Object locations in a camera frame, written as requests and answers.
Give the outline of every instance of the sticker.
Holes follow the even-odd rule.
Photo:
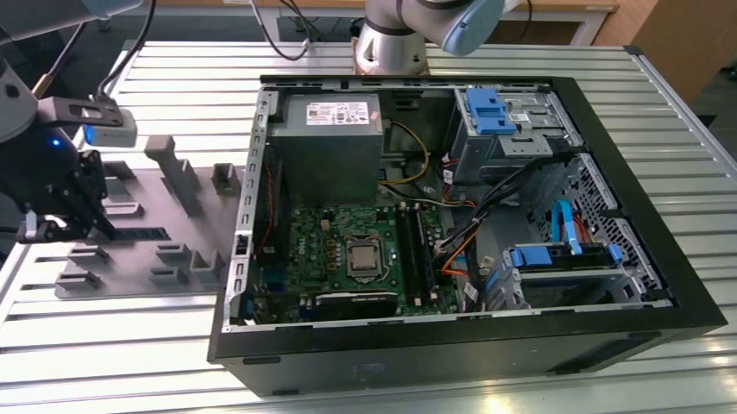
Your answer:
[[[524,113],[522,113],[522,114],[508,114],[508,120],[514,121],[514,122],[528,122],[530,117]]]
[[[307,105],[307,125],[368,125],[370,123],[367,102],[312,102]]]
[[[475,302],[475,299],[479,297],[479,291],[475,290],[475,287],[470,283],[464,284],[463,292],[466,296]]]
[[[446,184],[452,184],[452,171],[442,170],[442,180]]]

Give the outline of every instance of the cpu socket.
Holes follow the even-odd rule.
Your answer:
[[[371,283],[383,274],[380,238],[346,237],[347,276],[358,283]]]

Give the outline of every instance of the motherboard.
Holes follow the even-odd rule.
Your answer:
[[[263,273],[267,318],[295,323],[455,312],[455,284],[431,263],[442,237],[435,206],[292,210],[288,264]]]

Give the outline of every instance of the wooden surface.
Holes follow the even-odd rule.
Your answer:
[[[363,8],[364,0],[295,0],[299,7]],[[281,6],[279,0],[257,0],[263,6]],[[223,0],[159,0],[163,6],[244,6],[224,4]],[[531,0],[534,11],[609,11],[617,10],[617,0]],[[515,10],[527,10],[524,1]]]
[[[619,0],[597,46],[635,45],[686,102],[737,55],[735,0]]]
[[[630,45],[658,0],[619,0],[618,11],[609,15],[598,31],[594,46]]]

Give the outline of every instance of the metal slotted table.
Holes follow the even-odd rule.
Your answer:
[[[139,133],[173,135],[179,157],[193,166],[243,165],[259,76],[350,73],[350,54],[348,44],[326,44],[292,64],[263,43],[148,42],[113,93]],[[436,75],[577,78],[711,296],[737,322],[737,168],[649,62],[619,47],[487,46],[466,58],[430,47],[428,56]],[[104,158],[155,167],[140,141],[124,152],[107,148]],[[0,273],[0,413],[213,406],[336,413],[737,408],[733,324],[593,374],[260,400],[205,362],[213,295],[61,301],[53,283],[69,248],[16,246]]]

